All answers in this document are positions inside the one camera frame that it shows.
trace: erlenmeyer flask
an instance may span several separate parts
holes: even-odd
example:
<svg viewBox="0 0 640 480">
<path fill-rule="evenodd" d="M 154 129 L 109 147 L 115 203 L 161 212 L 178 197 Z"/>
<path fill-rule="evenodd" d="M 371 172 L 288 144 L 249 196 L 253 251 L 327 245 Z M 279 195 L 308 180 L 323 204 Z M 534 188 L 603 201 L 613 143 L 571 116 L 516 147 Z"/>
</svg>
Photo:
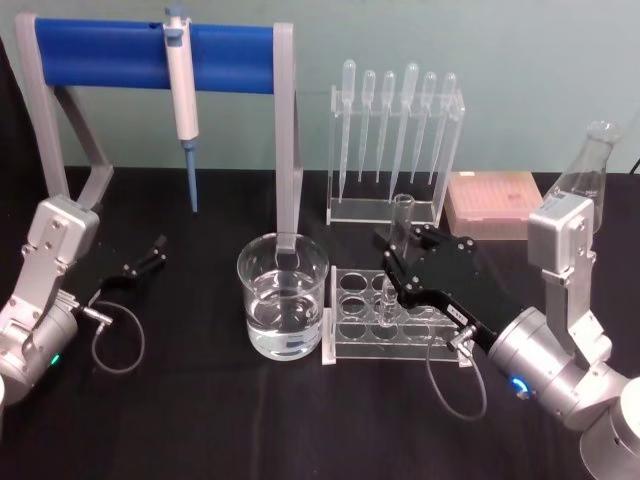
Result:
<svg viewBox="0 0 640 480">
<path fill-rule="evenodd" d="M 615 123 L 591 123 L 587 127 L 587 138 L 578 158 L 560 175 L 545 195 L 546 199 L 554 193 L 568 192 L 592 199 L 595 204 L 593 233 L 598 231 L 602 223 L 607 161 L 613 146 L 621 137 L 620 128 Z"/>
</svg>

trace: test tube rack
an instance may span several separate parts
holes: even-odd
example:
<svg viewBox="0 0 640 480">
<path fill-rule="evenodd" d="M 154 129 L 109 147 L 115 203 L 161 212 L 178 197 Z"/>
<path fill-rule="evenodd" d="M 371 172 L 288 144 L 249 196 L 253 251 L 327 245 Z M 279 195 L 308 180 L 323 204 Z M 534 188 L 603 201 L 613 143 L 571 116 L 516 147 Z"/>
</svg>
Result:
<svg viewBox="0 0 640 480">
<path fill-rule="evenodd" d="M 327 225 L 389 223 L 389 198 L 399 192 L 416 199 L 414 223 L 439 224 L 465 106 L 454 74 L 440 93 L 433 72 L 417 79 L 418 66 L 409 64 L 401 91 L 393 72 L 374 91 L 375 73 L 367 70 L 355 92 L 355 63 L 345 62 L 343 89 L 331 88 Z"/>
<path fill-rule="evenodd" d="M 331 307 L 323 321 L 323 364 L 335 364 L 338 359 L 424 361 L 427 343 L 434 335 L 431 360 L 470 366 L 466 358 L 446 346 L 457 333 L 456 325 L 433 307 L 405 310 L 399 306 L 395 325 L 381 326 L 378 309 L 383 279 L 381 270 L 331 267 Z"/>
</svg>

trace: blue led light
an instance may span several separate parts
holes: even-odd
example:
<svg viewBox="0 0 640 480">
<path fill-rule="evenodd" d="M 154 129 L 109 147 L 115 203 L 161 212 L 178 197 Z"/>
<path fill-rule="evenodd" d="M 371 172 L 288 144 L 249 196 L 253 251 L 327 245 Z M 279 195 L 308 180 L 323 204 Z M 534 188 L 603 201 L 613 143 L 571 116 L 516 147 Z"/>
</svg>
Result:
<svg viewBox="0 0 640 480">
<path fill-rule="evenodd" d="M 513 377 L 511 379 L 511 384 L 518 389 L 518 393 L 529 393 L 529 387 L 524 383 L 524 380 L 518 377 Z"/>
</svg>

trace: black cable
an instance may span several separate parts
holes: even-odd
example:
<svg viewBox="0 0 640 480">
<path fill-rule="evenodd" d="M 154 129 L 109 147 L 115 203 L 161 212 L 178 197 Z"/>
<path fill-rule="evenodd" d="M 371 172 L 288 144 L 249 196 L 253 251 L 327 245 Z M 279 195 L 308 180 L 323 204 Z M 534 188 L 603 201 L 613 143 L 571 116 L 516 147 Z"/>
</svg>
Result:
<svg viewBox="0 0 640 480">
<path fill-rule="evenodd" d="M 640 158 L 638 159 L 638 161 L 636 163 L 634 163 L 633 168 L 629 171 L 630 175 L 633 175 L 634 173 L 636 173 L 636 169 L 640 166 Z"/>
</svg>

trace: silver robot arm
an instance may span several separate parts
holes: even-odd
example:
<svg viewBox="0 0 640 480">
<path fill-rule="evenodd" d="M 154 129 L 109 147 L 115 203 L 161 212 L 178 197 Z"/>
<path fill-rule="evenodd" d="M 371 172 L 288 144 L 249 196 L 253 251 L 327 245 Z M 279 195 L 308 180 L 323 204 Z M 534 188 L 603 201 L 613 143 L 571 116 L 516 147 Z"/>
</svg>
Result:
<svg viewBox="0 0 640 480">
<path fill-rule="evenodd" d="M 58 195 L 38 205 L 24 265 L 0 311 L 0 374 L 7 405 L 20 401 L 73 338 L 78 327 L 73 295 L 60 289 L 65 274 L 91 247 L 98 216 Z"/>
<path fill-rule="evenodd" d="M 605 363 L 611 340 L 590 308 L 593 226 L 593 201 L 564 192 L 530 216 L 529 261 L 546 282 L 546 316 L 522 307 L 478 268 L 471 238 L 415 227 L 420 258 L 408 265 L 389 245 L 383 264 L 405 308 L 435 306 L 458 325 L 450 348 L 473 340 L 519 398 L 536 398 L 567 428 L 584 432 L 582 459 L 596 479 L 638 480 L 640 379 Z"/>
</svg>

